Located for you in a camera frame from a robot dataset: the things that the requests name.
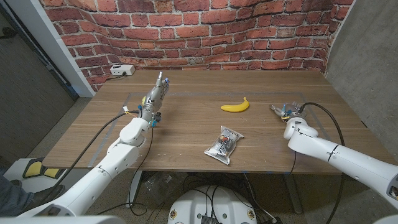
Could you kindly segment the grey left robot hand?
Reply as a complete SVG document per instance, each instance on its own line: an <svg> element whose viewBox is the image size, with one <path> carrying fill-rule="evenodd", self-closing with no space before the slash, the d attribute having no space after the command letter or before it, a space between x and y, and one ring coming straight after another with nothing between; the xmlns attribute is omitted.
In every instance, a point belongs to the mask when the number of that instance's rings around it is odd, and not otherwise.
<svg viewBox="0 0 398 224"><path fill-rule="evenodd" d="M162 72L159 72L155 87L142 99L141 118L146 120L152 127L161 120L159 110L168 90L169 79L163 79Z"/></svg>

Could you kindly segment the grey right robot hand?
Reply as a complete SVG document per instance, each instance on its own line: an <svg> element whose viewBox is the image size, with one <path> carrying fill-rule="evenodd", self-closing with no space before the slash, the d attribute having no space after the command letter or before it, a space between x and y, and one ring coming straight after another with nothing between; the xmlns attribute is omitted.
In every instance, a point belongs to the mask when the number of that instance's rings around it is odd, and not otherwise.
<svg viewBox="0 0 398 224"><path fill-rule="evenodd" d="M279 116L282 121L287 122L290 118L299 117L305 119L307 114L306 112L300 112L300 104L296 103L284 103L282 108L278 108L274 105L269 105L269 108Z"/></svg>

